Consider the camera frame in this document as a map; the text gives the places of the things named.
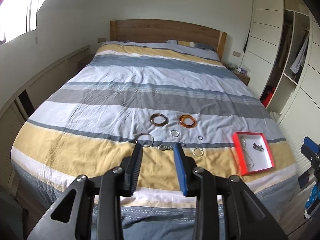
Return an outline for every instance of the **white cloth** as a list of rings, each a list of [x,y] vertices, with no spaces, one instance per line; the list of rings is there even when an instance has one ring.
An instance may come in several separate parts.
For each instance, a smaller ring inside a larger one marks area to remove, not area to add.
[[[299,71],[301,62],[303,60],[303,55],[304,55],[306,48],[307,48],[308,41],[309,41],[309,33],[308,33],[306,39],[304,40],[303,46],[301,47],[298,56],[296,57],[295,61],[293,62],[293,64],[290,67],[290,69],[292,70],[292,72],[294,74],[297,74]]]

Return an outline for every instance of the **bed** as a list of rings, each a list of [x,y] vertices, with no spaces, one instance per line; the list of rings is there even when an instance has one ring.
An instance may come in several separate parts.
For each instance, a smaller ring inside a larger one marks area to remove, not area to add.
[[[176,21],[110,22],[111,41],[17,135],[11,159],[21,180],[49,207],[76,176],[100,176],[118,166],[131,154],[135,137],[149,133],[154,142],[143,148],[137,190],[121,199],[124,237],[191,239],[195,198],[179,191],[172,150],[158,146],[181,142],[198,166],[221,177],[240,176],[232,134],[262,132],[275,167],[241,178],[279,219],[298,185],[296,163],[260,101],[219,61],[226,37],[212,28]],[[167,40],[209,44],[216,54]],[[150,116],[155,113],[167,116],[168,124],[153,125]],[[182,114],[194,117],[197,126],[180,125]],[[171,130],[179,136],[172,137]],[[195,148],[202,148],[203,156],[193,156]],[[223,227],[221,203],[219,211]]]

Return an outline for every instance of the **brown bangle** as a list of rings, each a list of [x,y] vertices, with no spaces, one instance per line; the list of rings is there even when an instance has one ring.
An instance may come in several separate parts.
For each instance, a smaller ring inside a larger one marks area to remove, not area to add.
[[[185,124],[183,121],[186,118],[190,118],[193,121],[193,124]],[[179,121],[186,128],[193,128],[197,126],[196,119],[194,119],[191,115],[188,115],[188,114],[183,114],[182,116],[180,116]]]
[[[155,121],[153,121],[153,119],[158,117],[158,116],[163,117],[165,119],[164,122],[156,123]],[[155,126],[165,126],[169,122],[169,119],[163,114],[153,114],[152,116],[150,116],[150,122]]]

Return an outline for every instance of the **wooden floor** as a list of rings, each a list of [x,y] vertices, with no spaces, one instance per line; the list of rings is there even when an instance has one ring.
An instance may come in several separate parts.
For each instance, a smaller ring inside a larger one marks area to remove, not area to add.
[[[24,236],[28,236],[47,210],[35,199],[22,181],[20,181],[18,186],[16,200],[20,206],[28,210],[28,214],[24,214],[23,217]]]

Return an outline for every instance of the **black cable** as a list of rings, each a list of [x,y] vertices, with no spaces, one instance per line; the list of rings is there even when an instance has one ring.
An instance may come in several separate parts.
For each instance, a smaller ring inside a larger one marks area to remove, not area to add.
[[[301,224],[300,226],[298,226],[295,230],[293,230],[291,233],[287,234],[287,236],[291,235],[292,233],[294,233],[296,230],[298,230],[300,227],[302,227],[305,223],[307,223],[310,219],[308,219],[307,221],[305,221],[303,224]]]

